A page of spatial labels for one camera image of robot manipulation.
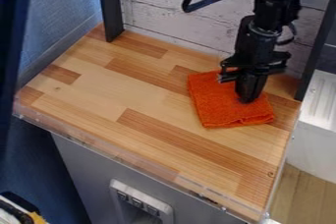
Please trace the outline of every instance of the wooden floor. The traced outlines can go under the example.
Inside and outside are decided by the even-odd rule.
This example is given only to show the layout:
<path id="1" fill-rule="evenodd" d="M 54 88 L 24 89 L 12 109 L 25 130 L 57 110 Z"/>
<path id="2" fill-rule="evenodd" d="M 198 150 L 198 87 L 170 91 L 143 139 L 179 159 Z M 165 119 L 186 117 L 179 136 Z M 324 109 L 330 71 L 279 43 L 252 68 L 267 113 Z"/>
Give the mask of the wooden floor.
<path id="1" fill-rule="evenodd" d="M 336 185 L 286 164 L 270 214 L 281 224 L 335 224 Z"/>
<path id="2" fill-rule="evenodd" d="M 278 75 L 267 82 L 274 122 L 205 129 L 187 77 L 216 70 L 219 61 L 129 31 L 107 43 L 98 27 L 24 87 L 16 104 L 50 131 L 257 220 L 296 122 L 297 81 Z"/>

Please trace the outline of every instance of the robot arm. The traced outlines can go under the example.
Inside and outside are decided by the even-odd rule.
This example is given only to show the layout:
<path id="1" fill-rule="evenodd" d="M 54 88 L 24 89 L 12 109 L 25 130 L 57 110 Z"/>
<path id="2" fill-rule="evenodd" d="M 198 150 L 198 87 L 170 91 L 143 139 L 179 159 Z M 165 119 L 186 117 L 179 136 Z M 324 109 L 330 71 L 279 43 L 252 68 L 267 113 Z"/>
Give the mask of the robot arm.
<path id="1" fill-rule="evenodd" d="M 192 12 L 220 0 L 202 0 L 191 4 L 185 0 L 183 10 Z M 236 92 L 243 103 L 253 102 L 259 97 L 269 75 L 283 72 L 288 52 L 274 51 L 276 45 L 285 45 L 294 37 L 279 41 L 283 26 L 296 34 L 292 21 L 298 18 L 300 0 L 254 0 L 254 15 L 244 17 L 236 39 L 235 54 L 221 62 L 221 83 L 236 82 Z"/>

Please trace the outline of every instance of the orange cloth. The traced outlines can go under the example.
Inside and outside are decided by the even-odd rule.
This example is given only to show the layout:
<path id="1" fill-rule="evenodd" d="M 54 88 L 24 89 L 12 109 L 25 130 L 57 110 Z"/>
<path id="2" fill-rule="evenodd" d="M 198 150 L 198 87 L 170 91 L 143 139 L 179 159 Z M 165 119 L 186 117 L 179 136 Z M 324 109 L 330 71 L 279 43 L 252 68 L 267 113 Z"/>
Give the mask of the orange cloth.
<path id="1" fill-rule="evenodd" d="M 250 104 L 242 104 L 235 82 L 220 84 L 218 71 L 189 75 L 189 92 L 204 127 L 236 127 L 270 123 L 274 113 L 266 94 Z"/>

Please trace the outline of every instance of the black frame post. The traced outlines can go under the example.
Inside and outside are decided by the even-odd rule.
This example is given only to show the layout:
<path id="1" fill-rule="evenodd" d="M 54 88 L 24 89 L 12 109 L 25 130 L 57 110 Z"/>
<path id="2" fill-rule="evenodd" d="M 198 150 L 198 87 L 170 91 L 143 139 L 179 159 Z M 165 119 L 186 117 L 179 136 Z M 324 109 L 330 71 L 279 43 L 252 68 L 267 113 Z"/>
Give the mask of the black frame post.
<path id="1" fill-rule="evenodd" d="M 0 0 L 0 157 L 7 143 L 28 4 L 29 0 Z"/>
<path id="2" fill-rule="evenodd" d="M 111 42 L 124 31 L 120 0 L 100 0 L 104 18 L 105 36 Z"/>
<path id="3" fill-rule="evenodd" d="M 315 43 L 310 52 L 303 76 L 300 80 L 299 88 L 297 90 L 295 99 L 304 100 L 312 74 L 316 69 L 318 59 L 323 50 L 324 44 L 328 38 L 329 32 L 332 28 L 336 16 L 336 0 L 329 0 L 327 10 L 325 12 L 321 27 L 318 31 Z"/>

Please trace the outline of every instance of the wooden tabletop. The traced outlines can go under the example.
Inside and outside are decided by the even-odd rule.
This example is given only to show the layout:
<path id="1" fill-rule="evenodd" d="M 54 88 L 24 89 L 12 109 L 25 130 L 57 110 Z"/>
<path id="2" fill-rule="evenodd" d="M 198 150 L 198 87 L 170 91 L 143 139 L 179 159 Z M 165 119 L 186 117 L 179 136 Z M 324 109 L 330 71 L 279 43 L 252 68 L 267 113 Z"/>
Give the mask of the wooden tabletop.
<path id="1" fill-rule="evenodd" d="M 190 73 L 220 59 L 125 31 L 97 27 L 19 93 L 15 110 L 246 219 L 266 209 L 300 103 L 297 81 L 270 77 L 271 124 L 205 129 L 187 90 Z"/>

